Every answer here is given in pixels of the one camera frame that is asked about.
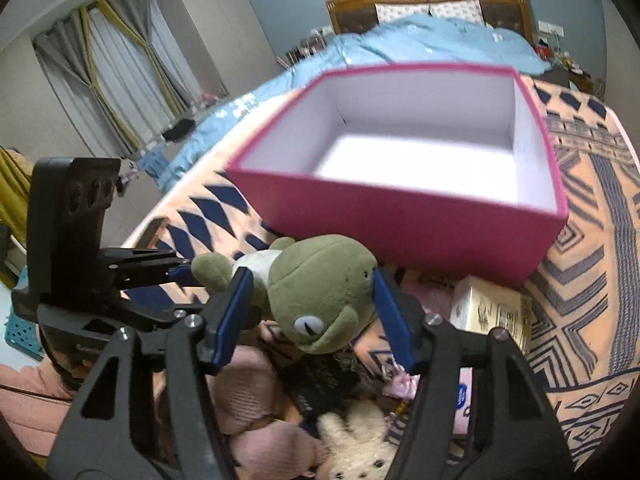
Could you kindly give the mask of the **left forearm pink sleeve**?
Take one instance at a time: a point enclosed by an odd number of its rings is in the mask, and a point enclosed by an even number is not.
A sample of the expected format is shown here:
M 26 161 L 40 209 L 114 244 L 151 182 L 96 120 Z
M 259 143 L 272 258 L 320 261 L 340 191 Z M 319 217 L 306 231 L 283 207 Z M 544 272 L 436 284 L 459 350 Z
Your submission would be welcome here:
M 26 451 L 43 460 L 76 396 L 54 366 L 49 358 L 19 370 L 1 365 L 1 416 Z

